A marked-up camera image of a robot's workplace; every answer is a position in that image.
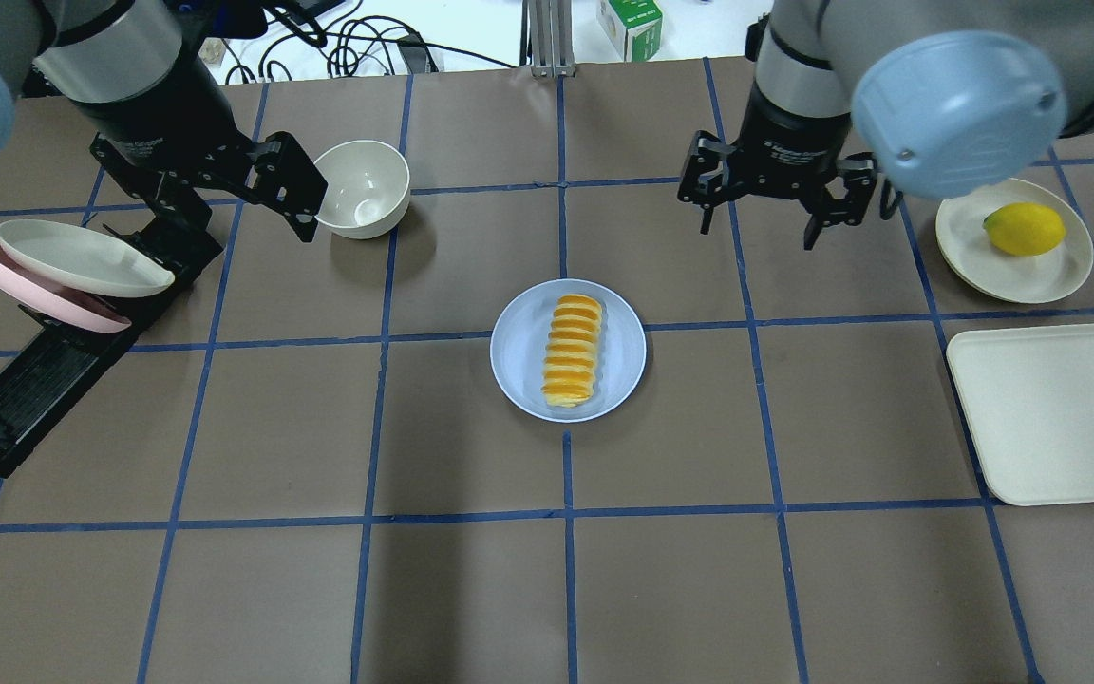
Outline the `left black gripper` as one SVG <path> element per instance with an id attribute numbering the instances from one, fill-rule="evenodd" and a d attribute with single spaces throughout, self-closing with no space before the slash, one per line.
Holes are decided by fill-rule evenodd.
<path id="1" fill-rule="evenodd" d="M 286 218 L 300 242 L 315 239 L 327 183 L 309 152 L 288 131 L 243 134 L 208 72 L 168 72 L 133 96 L 77 107 L 127 194 L 191 215 L 197 189 L 226 192 Z"/>

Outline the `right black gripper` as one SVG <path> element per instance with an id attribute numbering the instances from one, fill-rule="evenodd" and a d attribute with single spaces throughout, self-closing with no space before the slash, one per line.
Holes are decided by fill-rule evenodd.
<path id="1" fill-rule="evenodd" d="M 802 247 L 815 248 L 833 224 L 859 224 L 876 194 L 872 153 L 839 154 L 852 129 L 850 113 L 808 117 L 750 91 L 738 138 L 722 142 L 696 131 L 680 173 L 678 199 L 702 209 L 700 234 L 710 234 L 715 206 L 745 196 L 798 200 L 808 213 Z"/>

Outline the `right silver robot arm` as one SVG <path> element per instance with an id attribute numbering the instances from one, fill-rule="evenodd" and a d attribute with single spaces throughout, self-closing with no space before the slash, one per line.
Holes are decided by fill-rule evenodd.
<path id="1" fill-rule="evenodd" d="M 795 200 L 803 246 L 878 199 L 961 198 L 1094 134 L 1094 1 L 776 1 L 733 142 L 698 131 L 677 198 Z"/>

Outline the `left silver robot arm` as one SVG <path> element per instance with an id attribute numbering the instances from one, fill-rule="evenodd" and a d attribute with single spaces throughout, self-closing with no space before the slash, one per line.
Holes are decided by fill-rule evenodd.
<path id="1" fill-rule="evenodd" d="M 199 44 L 161 1 L 0 1 L 0 151 L 19 91 L 38 69 L 96 129 L 105 173 L 153 212 L 191 222 L 199 192 L 226 192 L 315 237 L 327 192 L 286 131 L 238 129 Z"/>

